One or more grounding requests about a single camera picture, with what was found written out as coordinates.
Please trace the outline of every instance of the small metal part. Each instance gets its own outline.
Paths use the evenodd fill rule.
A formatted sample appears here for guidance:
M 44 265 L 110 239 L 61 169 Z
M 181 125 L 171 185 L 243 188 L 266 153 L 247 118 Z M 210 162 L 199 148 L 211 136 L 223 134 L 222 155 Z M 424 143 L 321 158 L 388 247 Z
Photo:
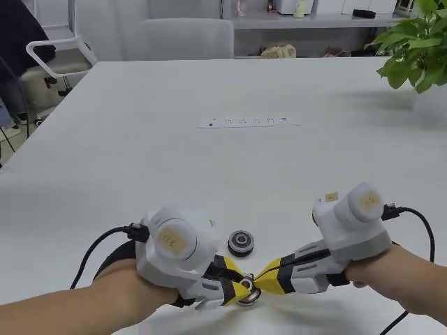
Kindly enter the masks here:
M 254 248 L 253 235 L 245 230 L 238 230 L 228 239 L 228 250 L 236 257 L 247 257 Z
M 237 304 L 243 307 L 253 306 L 261 296 L 261 290 L 256 288 L 254 285 L 253 274 L 246 274 L 244 279 L 240 281 L 240 284 L 250 290 L 250 295 L 242 300 L 239 300 Z

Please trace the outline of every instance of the white shelf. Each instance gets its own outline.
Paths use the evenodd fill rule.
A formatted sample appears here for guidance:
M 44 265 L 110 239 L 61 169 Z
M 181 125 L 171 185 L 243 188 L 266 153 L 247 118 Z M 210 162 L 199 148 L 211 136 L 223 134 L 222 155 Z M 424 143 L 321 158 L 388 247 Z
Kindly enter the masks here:
M 377 14 L 363 19 L 345 14 L 311 14 L 302 19 L 279 13 L 256 13 L 233 18 L 235 29 L 370 28 L 389 27 L 403 19 L 396 14 Z

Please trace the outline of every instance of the cable connector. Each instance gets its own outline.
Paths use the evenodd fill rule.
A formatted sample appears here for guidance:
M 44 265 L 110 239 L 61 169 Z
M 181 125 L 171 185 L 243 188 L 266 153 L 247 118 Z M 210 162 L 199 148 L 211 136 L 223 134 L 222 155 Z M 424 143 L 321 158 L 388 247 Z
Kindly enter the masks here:
M 398 218 L 400 216 L 400 209 L 396 207 L 396 204 L 385 204 L 383 206 L 382 221 L 391 220 L 392 218 Z
M 126 227 L 127 238 L 132 241 L 146 243 L 149 239 L 149 228 L 140 223 L 131 223 Z

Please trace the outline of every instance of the potted plant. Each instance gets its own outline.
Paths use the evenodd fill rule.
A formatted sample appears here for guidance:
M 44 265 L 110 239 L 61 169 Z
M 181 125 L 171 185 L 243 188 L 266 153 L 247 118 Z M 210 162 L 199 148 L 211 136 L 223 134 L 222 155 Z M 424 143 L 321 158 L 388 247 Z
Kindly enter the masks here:
M 377 54 L 391 58 L 377 70 L 394 89 L 407 80 L 418 95 L 413 108 L 447 117 L 447 0 L 416 0 L 419 16 L 377 36 Z

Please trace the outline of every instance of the white box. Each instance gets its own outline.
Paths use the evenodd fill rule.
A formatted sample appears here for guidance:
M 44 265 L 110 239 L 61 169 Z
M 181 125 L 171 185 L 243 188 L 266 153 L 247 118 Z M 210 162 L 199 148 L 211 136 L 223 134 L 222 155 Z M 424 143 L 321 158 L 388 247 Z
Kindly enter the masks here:
M 394 13 L 397 0 L 372 0 L 369 10 L 379 14 Z
M 342 13 L 352 15 L 352 11 L 354 9 L 369 10 L 370 6 L 371 6 L 371 0 L 344 0 Z
M 306 0 L 305 14 L 310 14 L 313 5 L 314 0 Z M 277 0 L 276 7 L 280 14 L 293 15 L 298 7 L 298 0 Z
M 316 7 L 318 14 L 340 14 L 344 0 L 319 0 Z

